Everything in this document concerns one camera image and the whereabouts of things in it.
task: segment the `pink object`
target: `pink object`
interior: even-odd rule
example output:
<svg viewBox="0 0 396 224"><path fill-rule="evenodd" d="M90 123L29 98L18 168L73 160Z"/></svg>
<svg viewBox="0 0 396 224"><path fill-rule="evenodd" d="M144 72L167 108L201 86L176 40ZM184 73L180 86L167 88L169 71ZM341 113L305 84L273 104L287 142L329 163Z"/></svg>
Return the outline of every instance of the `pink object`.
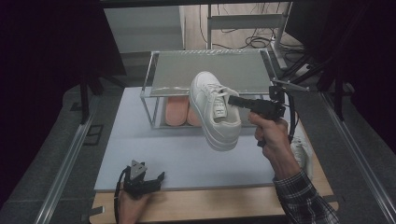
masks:
<svg viewBox="0 0 396 224"><path fill-rule="evenodd" d="M201 122L199 121L197 115L194 110L189 106L189 113L187 114L187 122L192 126L201 126Z"/></svg>
<svg viewBox="0 0 396 224"><path fill-rule="evenodd" d="M189 110L188 96L171 96L167 98L165 122L170 126L179 126L186 122Z"/></svg>

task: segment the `shoe tongue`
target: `shoe tongue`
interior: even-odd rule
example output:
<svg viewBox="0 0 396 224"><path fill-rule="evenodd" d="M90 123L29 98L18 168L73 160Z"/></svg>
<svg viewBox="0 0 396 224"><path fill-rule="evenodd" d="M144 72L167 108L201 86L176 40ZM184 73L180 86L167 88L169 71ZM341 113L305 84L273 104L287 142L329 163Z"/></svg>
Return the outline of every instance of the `shoe tongue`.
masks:
<svg viewBox="0 0 396 224"><path fill-rule="evenodd" d="M218 96L215 98L213 105L213 116L215 119L227 117L227 108L224 103L224 98Z"/></svg>

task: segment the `aluminum rail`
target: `aluminum rail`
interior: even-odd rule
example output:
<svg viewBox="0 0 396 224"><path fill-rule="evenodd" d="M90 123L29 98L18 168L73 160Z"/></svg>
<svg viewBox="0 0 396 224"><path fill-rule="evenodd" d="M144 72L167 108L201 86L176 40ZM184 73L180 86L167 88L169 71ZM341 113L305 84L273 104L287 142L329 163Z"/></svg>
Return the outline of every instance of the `aluminum rail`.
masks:
<svg viewBox="0 0 396 224"><path fill-rule="evenodd" d="M368 187L373 193L385 217L387 218L388 223L396 223L396 210L392 199L389 197L384 186L376 177L373 169L370 167L370 164L362 154L361 149L359 148L358 144L356 143L355 139L353 138L346 124L343 121L341 121L338 118L338 116L335 114L333 110L332 100L330 99L329 95L321 92L320 96L322 97L323 102L325 103L331 115L335 127L344 138L344 141L346 142L346 147L348 148L350 154L352 155L352 158L355 160L356 164L358 165L358 168L361 171L364 180L366 181Z"/></svg>
<svg viewBox="0 0 396 224"><path fill-rule="evenodd" d="M84 141L85 135L87 134L90 125L92 123L93 117L96 113L97 106L99 105L100 96L93 96L90 102L91 114L88 116L87 122L85 124L80 124L75 137L64 157L61 168L56 175L52 186L49 189L46 199L41 205L40 211L35 218L35 224L50 223L53 212L55 211L56 205L61 198L62 192L64 191L64 186L66 185L67 179L73 169L74 163L78 156L79 150L81 149L82 143Z"/></svg>

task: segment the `person's hand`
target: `person's hand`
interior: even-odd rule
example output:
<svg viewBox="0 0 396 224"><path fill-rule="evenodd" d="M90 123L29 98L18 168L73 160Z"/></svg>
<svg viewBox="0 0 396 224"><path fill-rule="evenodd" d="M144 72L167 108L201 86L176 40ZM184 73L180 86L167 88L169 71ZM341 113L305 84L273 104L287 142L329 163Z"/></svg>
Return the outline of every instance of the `person's hand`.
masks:
<svg viewBox="0 0 396 224"><path fill-rule="evenodd" d="M297 175L300 166L290 149L288 123L283 119L277 121L264 119L253 112L248 114L248 119L250 123L257 125L255 138L266 142L262 154L271 162L276 177L284 179Z"/></svg>
<svg viewBox="0 0 396 224"><path fill-rule="evenodd" d="M136 200L124 190L119 194L119 223L134 224L143 214L150 194L144 194L142 198Z"/></svg>

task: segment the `black clamp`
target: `black clamp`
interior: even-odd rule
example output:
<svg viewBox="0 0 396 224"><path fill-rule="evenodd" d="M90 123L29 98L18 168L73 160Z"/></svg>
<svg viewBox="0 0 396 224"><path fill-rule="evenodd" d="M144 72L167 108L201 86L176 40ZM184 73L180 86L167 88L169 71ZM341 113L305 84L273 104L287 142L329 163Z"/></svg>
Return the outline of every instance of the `black clamp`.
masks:
<svg viewBox="0 0 396 224"><path fill-rule="evenodd" d="M119 223L119 194L120 183L124 177L123 190L135 200L140 199L144 194L152 193L161 189L161 183L165 179L165 172L162 172L157 179L145 181L147 167L144 162L132 161L131 166L127 166L120 174L114 192L114 216Z"/></svg>
<svg viewBox="0 0 396 224"><path fill-rule="evenodd" d="M128 169L124 177L124 190L134 199L139 199L143 194L152 193L161 189L161 182L165 179L162 172L157 179L145 181L147 167L144 162L132 161L131 169Z"/></svg>

